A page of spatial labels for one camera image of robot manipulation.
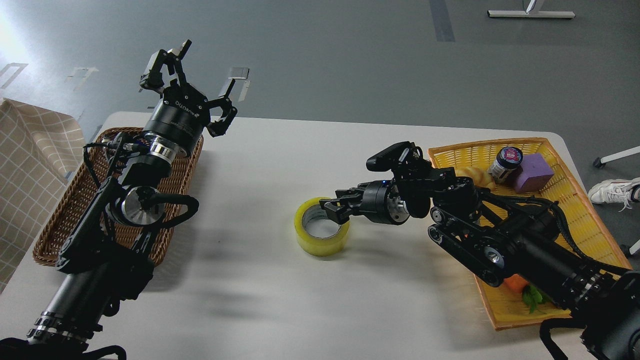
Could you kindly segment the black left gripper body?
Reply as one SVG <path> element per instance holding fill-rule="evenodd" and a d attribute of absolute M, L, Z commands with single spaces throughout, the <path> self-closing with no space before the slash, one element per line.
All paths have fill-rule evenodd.
<path fill-rule="evenodd" d="M 183 157 L 190 157 L 211 118 L 207 96 L 191 84 L 164 89 L 142 134 L 153 133 L 173 142 Z"/>

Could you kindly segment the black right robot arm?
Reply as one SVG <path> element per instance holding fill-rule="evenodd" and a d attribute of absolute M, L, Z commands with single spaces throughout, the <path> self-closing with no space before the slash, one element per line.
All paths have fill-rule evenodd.
<path fill-rule="evenodd" d="M 554 360 L 567 358 L 551 337 L 557 328 L 581 330 L 583 346 L 598 360 L 639 358 L 639 272 L 583 253 L 557 202 L 493 194 L 452 167 L 435 168 L 410 141 L 376 153 L 366 168 L 391 171 L 393 178 L 321 199 L 334 223 L 363 215 L 373 223 L 400 225 L 430 216 L 430 239 L 487 285 L 496 288 L 518 274 L 569 310 L 569 317 L 546 319 L 539 327 Z"/>

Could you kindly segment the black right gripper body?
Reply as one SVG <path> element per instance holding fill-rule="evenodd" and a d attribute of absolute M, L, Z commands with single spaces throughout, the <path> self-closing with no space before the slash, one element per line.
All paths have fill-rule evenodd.
<path fill-rule="evenodd" d="M 394 180 L 373 180 L 358 184 L 362 191 L 359 214 L 373 223 L 401 225 L 410 214 Z"/>

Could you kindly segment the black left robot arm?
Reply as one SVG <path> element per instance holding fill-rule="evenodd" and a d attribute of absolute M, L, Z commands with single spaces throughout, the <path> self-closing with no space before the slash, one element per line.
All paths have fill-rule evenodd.
<path fill-rule="evenodd" d="M 213 99 L 187 82 L 183 60 L 191 45 L 187 39 L 151 55 L 139 85 L 160 100 L 139 134 L 121 131 L 83 147 L 95 189 L 59 250 L 55 268 L 65 278 L 25 339 L 2 339 L 3 360 L 127 358 L 119 345 L 90 351 L 89 340 L 103 330 L 102 317 L 137 299 L 153 278 L 158 235 L 198 212 L 196 198 L 163 193 L 161 182 L 178 159 L 194 155 L 204 131 L 223 136 L 238 112 L 230 98 L 235 77 Z"/>

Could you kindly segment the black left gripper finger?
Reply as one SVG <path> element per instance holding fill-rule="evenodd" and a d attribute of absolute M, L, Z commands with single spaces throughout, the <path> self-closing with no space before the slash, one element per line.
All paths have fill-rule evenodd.
<path fill-rule="evenodd" d="M 209 110 L 221 110 L 220 117 L 215 121 L 210 121 L 210 123 L 206 125 L 206 130 L 208 130 L 208 133 L 213 138 L 224 136 L 238 113 L 238 109 L 233 106 L 233 101 L 230 98 L 235 83 L 236 79 L 227 79 L 218 97 L 206 102 Z"/>
<path fill-rule="evenodd" d="M 183 59 L 191 45 L 192 41 L 187 39 L 177 49 L 164 50 L 161 48 L 153 53 L 140 78 L 139 86 L 141 89 L 154 91 L 162 97 L 192 95 L 194 87 L 186 81 L 183 70 Z M 163 80 L 164 67 L 171 78 L 169 86 L 165 86 Z"/>

